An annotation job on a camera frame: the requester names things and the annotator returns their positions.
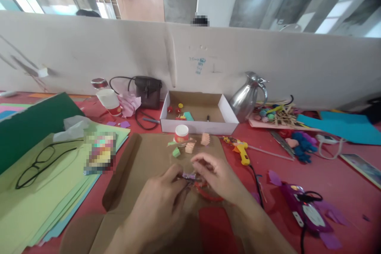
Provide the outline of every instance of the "green eraser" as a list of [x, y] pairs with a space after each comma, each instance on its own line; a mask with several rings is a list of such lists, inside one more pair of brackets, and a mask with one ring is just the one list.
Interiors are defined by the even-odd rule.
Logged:
[[190, 112], [184, 112], [184, 116], [187, 119], [187, 121], [194, 121]]
[[172, 152], [172, 155], [173, 155], [175, 158], [177, 158], [178, 156], [180, 156], [180, 150], [179, 150], [179, 148], [174, 149], [173, 152]]

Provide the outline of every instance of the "power cord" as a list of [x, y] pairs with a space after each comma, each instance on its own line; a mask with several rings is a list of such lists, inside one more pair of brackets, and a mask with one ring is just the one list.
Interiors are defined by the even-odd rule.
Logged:
[[[314, 196], [310, 196], [308, 194], [315, 194], [319, 197], [317, 198]], [[321, 194], [314, 192], [314, 191], [310, 191], [310, 190], [306, 191], [303, 194], [298, 194], [297, 197], [301, 201], [302, 205], [303, 205], [303, 203], [310, 203], [310, 202], [314, 202], [314, 201], [322, 201], [323, 200], [323, 197], [321, 196]], [[306, 235], [306, 231], [307, 231], [307, 217], [306, 217], [306, 214], [303, 210], [303, 207], [302, 207], [302, 214], [303, 214], [303, 228], [302, 228], [302, 233], [300, 234], [300, 252], [302, 254], [304, 254], [304, 236]]]
[[249, 167], [251, 168], [251, 170], [252, 170], [253, 173], [254, 173], [255, 182], [256, 182], [256, 184], [257, 184], [257, 191], [258, 191], [258, 194], [259, 194], [259, 200], [260, 200], [261, 207], [262, 207], [263, 209], [265, 209], [265, 207], [263, 206], [263, 199], [262, 199], [262, 195], [261, 195], [261, 189], [260, 189], [260, 187], [259, 187], [259, 181], [258, 181], [258, 178], [257, 178], [257, 174], [255, 173], [255, 170], [254, 170], [254, 168], [253, 168], [252, 165], [249, 165]]
[[[117, 77], [113, 77], [112, 79], [109, 80], [108, 85], [110, 86], [110, 88], [111, 88], [113, 91], [115, 91], [116, 94], [119, 94], [119, 93], [112, 87], [112, 85], [111, 85], [111, 81], [112, 81], [113, 79], [116, 79], [116, 78], [129, 79], [130, 81], [128, 82], [127, 90], [130, 91], [130, 84], [131, 84], [131, 81], [132, 81], [132, 80], [135, 80], [136, 76], [134, 76], [134, 77], [122, 77], [122, 76], [117, 76]], [[146, 128], [146, 127], [144, 127], [144, 126], [139, 122], [139, 120], [138, 120], [138, 112], [140, 112], [141, 114], [143, 114], [143, 115], [145, 115], [145, 116], [147, 116], [147, 117], [149, 117], [149, 118], [151, 118], [151, 119], [153, 119], [153, 120], [156, 120], [156, 119], [153, 118], [152, 116], [148, 115], [147, 113], [144, 113], [144, 112], [141, 111], [139, 108], [137, 108], [137, 109], [135, 110], [135, 120], [136, 120], [136, 123], [138, 123], [138, 125], [139, 125], [141, 128], [143, 128], [144, 130], [153, 130], [153, 129], [155, 129], [157, 126], [159, 126], [159, 123], [155, 123], [155, 126], [154, 126], [154, 127], [151, 127], [151, 128]]]

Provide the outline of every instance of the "white cardboard box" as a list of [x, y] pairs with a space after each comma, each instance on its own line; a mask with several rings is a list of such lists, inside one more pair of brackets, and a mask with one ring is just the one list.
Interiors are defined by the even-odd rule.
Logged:
[[[175, 120], [175, 108], [178, 103], [184, 107], [182, 113], [189, 111], [195, 121]], [[167, 108], [173, 107], [172, 114], [167, 113]], [[207, 94], [201, 92], [168, 91], [160, 114], [162, 132], [174, 133], [177, 125], [188, 126], [190, 134], [209, 133], [215, 135], [232, 135], [239, 124], [228, 101], [223, 94]]]

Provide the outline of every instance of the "eyeglasses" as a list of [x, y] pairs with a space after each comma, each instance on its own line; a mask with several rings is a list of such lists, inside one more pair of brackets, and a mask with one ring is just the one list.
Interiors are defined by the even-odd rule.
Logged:
[[[31, 184], [34, 183], [35, 179], [43, 172], [45, 171], [47, 168], [49, 168], [52, 164], [54, 164], [55, 161], [57, 161], [60, 157], [62, 157], [64, 154], [70, 152], [70, 151], [74, 151], [75, 149], [77, 149], [77, 147], [73, 148], [73, 149], [70, 149], [70, 150], [67, 150], [65, 152], [63, 152], [61, 155], [59, 155], [57, 158], [55, 158], [53, 161], [51, 161], [47, 166], [43, 167], [42, 169], [38, 166], [38, 164], [43, 164], [43, 163], [46, 163], [48, 162], [54, 155], [54, 153], [56, 152], [54, 146], [55, 145], [59, 145], [59, 144], [65, 144], [65, 143], [71, 143], [71, 142], [78, 142], [78, 141], [83, 141], [83, 140], [72, 140], [72, 141], [65, 141], [65, 142], [58, 142], [58, 143], [52, 143], [48, 146], [46, 146], [45, 148], [43, 148], [41, 150], [41, 152], [37, 155], [36, 157], [36, 160], [34, 161], [34, 163], [29, 167], [27, 168], [23, 173], [22, 175], [19, 177], [17, 183], [16, 183], [16, 189], [21, 189], [21, 188], [24, 188], [24, 187], [29, 187]], [[40, 157], [40, 155], [45, 151], [45, 150], [48, 150], [49, 148], [53, 149], [53, 152], [52, 154], [50, 155], [50, 157], [46, 160], [38, 160], [38, 158]], [[20, 181], [23, 181], [22, 178], [24, 177], [24, 179], [27, 179], [28, 177], [30, 177], [29, 179], [27, 179], [25, 182], [23, 182], [21, 185], [20, 185]]]

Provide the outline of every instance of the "glue gun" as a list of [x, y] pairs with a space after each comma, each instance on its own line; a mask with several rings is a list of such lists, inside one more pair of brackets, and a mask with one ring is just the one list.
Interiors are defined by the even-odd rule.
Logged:
[[241, 164], [250, 165], [250, 160], [245, 150], [248, 147], [246, 142], [241, 142], [240, 140], [235, 139], [233, 137], [220, 137], [220, 138], [222, 138], [226, 143], [234, 146], [233, 151], [241, 155]]

